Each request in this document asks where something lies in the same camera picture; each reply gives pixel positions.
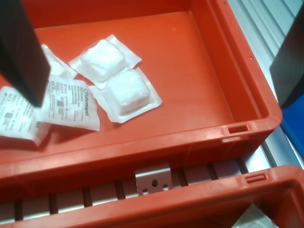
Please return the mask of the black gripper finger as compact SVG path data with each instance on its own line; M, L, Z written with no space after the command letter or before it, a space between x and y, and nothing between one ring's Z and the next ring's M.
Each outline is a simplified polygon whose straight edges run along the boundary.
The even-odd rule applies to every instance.
M282 109L304 94L304 6L302 5L272 63L270 73Z
M41 107L51 67L19 0L0 2L0 73L34 107Z

